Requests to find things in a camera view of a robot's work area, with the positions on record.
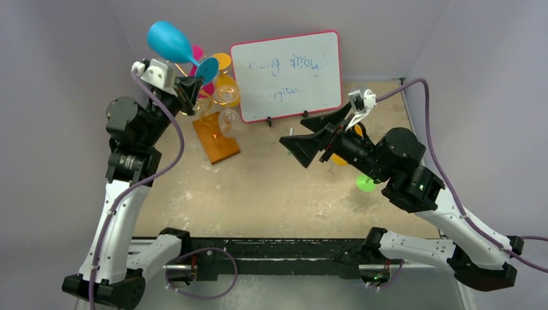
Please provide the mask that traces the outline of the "pink plastic wine glass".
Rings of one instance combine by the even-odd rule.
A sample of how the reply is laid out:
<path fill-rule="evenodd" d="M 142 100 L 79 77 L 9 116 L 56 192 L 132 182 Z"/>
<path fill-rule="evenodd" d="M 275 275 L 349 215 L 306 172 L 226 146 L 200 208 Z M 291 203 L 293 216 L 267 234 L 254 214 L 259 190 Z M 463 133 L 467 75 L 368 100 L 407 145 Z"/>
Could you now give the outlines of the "pink plastic wine glass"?
<path fill-rule="evenodd" d="M 192 53 L 193 57 L 199 62 L 203 63 L 206 60 L 206 53 L 204 52 L 203 48 L 198 45 L 192 45 Z M 191 69 L 191 75 L 195 76 L 198 75 L 198 77 L 205 78 L 205 71 L 204 69 L 200 68 L 200 66 L 193 65 Z M 198 98 L 207 98 L 208 96 L 211 96 L 213 92 L 215 91 L 214 83 L 211 79 L 205 79 L 204 81 L 208 81 L 207 84 L 202 85 L 202 88 L 199 91 Z"/>

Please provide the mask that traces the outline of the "orange plastic wine glass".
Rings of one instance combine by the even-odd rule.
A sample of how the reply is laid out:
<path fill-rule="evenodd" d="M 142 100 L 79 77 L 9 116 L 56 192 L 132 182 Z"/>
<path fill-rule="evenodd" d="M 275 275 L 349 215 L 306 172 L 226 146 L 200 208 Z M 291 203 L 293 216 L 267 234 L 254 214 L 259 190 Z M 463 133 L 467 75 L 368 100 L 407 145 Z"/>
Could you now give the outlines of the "orange plastic wine glass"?
<path fill-rule="evenodd" d="M 352 131 L 354 133 L 356 133 L 358 136 L 360 136 L 361 138 L 363 138 L 364 134 L 363 134 L 363 124 L 362 123 L 358 123 L 358 124 L 354 125 L 354 127 L 352 128 Z M 342 159 L 340 156 L 338 156 L 336 154 L 333 154 L 331 156 L 331 160 L 334 162 L 334 164 L 339 165 L 339 166 L 346 166 L 348 164 L 344 159 Z"/>

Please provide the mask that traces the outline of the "yellow plastic wine glass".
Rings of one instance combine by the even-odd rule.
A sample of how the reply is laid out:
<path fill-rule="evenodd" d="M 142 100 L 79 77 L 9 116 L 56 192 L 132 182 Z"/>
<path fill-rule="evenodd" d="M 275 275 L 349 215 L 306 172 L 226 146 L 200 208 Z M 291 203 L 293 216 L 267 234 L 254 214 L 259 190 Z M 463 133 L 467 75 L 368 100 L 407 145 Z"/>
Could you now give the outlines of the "yellow plastic wine glass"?
<path fill-rule="evenodd" d="M 218 61 L 218 74 L 214 78 L 213 97 L 219 105 L 233 108 L 240 103 L 240 89 L 231 75 L 233 61 L 229 54 L 216 53 L 211 56 Z"/>

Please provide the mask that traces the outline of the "blue plastic wine glass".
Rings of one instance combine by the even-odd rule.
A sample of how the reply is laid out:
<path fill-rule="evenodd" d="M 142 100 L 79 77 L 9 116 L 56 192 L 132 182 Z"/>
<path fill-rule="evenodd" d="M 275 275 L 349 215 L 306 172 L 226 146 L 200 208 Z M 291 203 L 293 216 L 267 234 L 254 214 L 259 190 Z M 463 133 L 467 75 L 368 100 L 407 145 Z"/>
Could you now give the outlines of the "blue plastic wine glass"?
<path fill-rule="evenodd" d="M 204 69 L 205 79 L 213 80 L 218 72 L 218 61 L 212 57 L 199 63 L 192 53 L 187 36 L 168 21 L 157 21 L 148 30 L 146 41 L 151 50 L 172 63 L 192 63 Z"/>

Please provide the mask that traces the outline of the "clear wine glass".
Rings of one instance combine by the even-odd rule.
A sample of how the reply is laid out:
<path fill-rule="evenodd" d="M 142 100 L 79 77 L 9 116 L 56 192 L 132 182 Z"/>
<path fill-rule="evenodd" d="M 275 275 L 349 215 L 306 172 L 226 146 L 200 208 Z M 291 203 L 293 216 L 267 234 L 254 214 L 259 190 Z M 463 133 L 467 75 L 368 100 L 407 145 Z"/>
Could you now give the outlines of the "clear wine glass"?
<path fill-rule="evenodd" d="M 233 137 L 241 123 L 239 114 L 232 107 L 240 99 L 239 88 L 223 84 L 216 87 L 214 95 L 216 101 L 224 107 L 218 116 L 220 130 L 224 136 Z"/>

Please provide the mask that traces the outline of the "gold wire wine glass rack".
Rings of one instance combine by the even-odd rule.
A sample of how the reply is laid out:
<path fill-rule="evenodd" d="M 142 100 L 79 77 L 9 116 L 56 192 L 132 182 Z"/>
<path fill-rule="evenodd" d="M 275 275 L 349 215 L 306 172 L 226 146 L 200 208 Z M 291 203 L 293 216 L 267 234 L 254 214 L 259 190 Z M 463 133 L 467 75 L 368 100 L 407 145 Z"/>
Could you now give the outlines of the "gold wire wine glass rack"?
<path fill-rule="evenodd" d="M 220 130 L 218 116 L 224 107 L 215 101 L 213 94 L 198 98 L 196 107 L 199 118 L 193 121 L 193 127 L 209 162 L 215 165 L 240 154 L 236 139 L 224 136 Z"/>

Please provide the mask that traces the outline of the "green plastic wine glass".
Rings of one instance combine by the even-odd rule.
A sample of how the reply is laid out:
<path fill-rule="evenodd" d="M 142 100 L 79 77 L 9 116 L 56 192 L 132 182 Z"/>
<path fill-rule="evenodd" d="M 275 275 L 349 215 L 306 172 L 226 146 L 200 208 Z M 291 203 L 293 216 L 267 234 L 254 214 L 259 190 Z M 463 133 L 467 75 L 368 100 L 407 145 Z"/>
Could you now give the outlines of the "green plastic wine glass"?
<path fill-rule="evenodd" d="M 356 178 L 355 183 L 357 188 L 363 192 L 373 192 L 376 188 L 376 184 L 374 183 L 373 179 L 365 174 L 359 175 Z"/>

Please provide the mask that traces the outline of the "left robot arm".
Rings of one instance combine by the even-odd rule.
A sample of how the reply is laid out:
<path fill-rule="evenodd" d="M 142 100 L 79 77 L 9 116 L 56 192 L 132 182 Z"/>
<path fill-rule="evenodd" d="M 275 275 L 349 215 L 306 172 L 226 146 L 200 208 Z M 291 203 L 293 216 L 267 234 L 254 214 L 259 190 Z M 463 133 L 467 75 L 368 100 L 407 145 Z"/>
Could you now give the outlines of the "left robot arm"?
<path fill-rule="evenodd" d="M 106 109 L 111 154 L 104 204 L 86 259 L 76 274 L 65 277 L 62 290 L 76 297 L 79 309 L 135 309 L 146 284 L 167 262 L 187 263 L 193 255 L 189 233 L 166 228 L 143 250 L 131 254 L 136 220 L 159 168 L 156 142 L 179 112 L 193 114 L 202 79 L 178 77 L 174 94 L 146 87 L 146 105 L 129 96 Z"/>

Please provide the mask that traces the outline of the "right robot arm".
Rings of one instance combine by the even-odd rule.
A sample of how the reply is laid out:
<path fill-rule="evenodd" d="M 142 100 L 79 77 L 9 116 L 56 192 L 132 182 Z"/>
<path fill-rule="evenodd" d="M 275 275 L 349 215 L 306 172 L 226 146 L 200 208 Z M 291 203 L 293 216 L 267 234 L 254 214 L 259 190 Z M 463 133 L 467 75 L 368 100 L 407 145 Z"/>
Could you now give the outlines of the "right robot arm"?
<path fill-rule="evenodd" d="M 426 148 L 415 134 L 395 127 L 372 142 L 362 124 L 368 114 L 368 108 L 355 111 L 348 104 L 303 119 L 308 135 L 280 138 L 303 167 L 309 167 L 315 158 L 324 162 L 334 155 L 340 157 L 375 184 L 383 184 L 382 195 L 392 205 L 445 234 L 443 240 L 427 240 L 374 227 L 363 243 L 364 257 L 372 263 L 395 259 L 438 267 L 477 291 L 512 287 L 517 270 L 509 260 L 521 253 L 523 240 L 501 235 L 482 223 L 471 225 L 472 214 L 460 209 L 450 199 L 443 180 L 421 164 Z"/>

